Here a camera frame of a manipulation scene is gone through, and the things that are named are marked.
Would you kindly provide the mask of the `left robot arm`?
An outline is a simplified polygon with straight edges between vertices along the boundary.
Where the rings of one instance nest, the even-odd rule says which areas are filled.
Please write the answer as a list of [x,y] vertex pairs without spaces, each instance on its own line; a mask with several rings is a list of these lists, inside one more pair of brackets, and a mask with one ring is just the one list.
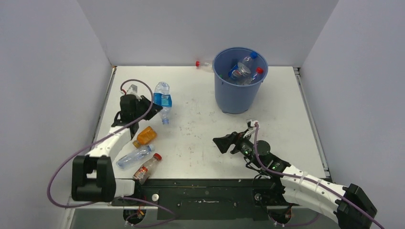
[[71,196],[75,201],[110,202],[123,196],[134,206],[141,202],[142,192],[131,179],[115,177],[113,161],[139,129],[139,121],[150,120],[163,109],[145,96],[133,94],[120,98],[120,110],[108,132],[107,139],[97,144],[72,163]]

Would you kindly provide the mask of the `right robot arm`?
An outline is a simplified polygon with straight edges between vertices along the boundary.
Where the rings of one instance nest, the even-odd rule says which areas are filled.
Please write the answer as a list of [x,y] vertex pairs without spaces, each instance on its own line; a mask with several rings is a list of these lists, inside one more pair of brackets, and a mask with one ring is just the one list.
[[377,223],[377,209],[360,186],[344,186],[312,176],[272,154],[268,142],[250,138],[247,131],[233,132],[213,138],[213,142],[222,154],[241,153],[248,165],[255,165],[279,185],[270,191],[274,203],[309,208],[330,218],[341,229],[369,229]]

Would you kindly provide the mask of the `red label clear bottle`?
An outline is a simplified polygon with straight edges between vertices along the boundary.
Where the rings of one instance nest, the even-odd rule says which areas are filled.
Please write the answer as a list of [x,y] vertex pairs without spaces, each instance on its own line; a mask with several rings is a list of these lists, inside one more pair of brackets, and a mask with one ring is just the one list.
[[255,83],[255,81],[260,78],[263,73],[264,70],[261,67],[257,67],[256,71],[244,81],[243,85],[251,85]]

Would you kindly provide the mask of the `crushed blue label bottle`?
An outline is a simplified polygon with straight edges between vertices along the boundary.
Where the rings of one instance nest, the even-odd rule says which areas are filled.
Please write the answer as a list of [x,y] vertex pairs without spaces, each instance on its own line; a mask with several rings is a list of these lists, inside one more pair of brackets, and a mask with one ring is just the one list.
[[159,112],[161,121],[164,125],[169,124],[170,112],[172,108],[172,98],[170,94],[170,86],[166,82],[159,82],[154,91],[154,103],[161,106]]

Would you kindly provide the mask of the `clear jar silver lid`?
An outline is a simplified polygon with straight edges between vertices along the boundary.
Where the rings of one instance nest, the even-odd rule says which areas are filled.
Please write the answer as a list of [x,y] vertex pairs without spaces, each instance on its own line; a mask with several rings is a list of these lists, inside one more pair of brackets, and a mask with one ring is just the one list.
[[250,74],[250,69],[242,65],[238,68],[238,70],[234,71],[232,78],[230,79],[233,81],[238,81],[250,76]]

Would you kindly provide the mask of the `clear bottle near left arm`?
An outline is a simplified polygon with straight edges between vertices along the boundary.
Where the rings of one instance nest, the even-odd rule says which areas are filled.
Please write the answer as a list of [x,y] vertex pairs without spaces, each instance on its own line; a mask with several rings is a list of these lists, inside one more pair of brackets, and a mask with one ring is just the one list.
[[150,154],[154,151],[155,151],[155,146],[153,144],[141,146],[140,148],[137,148],[133,152],[128,153],[127,155],[120,158],[116,162],[116,165],[120,169],[123,169],[123,170],[128,169],[135,162],[139,161],[140,159],[144,158],[145,156],[147,156],[148,154]]

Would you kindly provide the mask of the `blue label blue cap bottle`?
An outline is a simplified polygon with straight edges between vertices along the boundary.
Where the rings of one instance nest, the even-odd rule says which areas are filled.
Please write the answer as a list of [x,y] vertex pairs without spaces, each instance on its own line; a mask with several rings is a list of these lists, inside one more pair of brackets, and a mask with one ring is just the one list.
[[242,60],[240,60],[238,62],[238,67],[243,65],[247,68],[251,68],[253,66],[253,64],[255,63],[255,60],[257,57],[258,57],[258,54],[256,52],[249,53],[246,57],[244,57]]

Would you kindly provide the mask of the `pepsi bottle blue cap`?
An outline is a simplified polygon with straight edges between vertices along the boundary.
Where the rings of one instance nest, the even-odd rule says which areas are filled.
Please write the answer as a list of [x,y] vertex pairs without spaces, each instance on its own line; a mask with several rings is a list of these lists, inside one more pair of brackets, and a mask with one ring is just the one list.
[[233,67],[232,67],[232,69],[228,72],[228,77],[229,78],[232,78],[232,75],[233,75],[233,73],[234,73],[234,71],[236,71],[236,70],[238,70],[238,64],[236,64],[236,65],[234,65]]

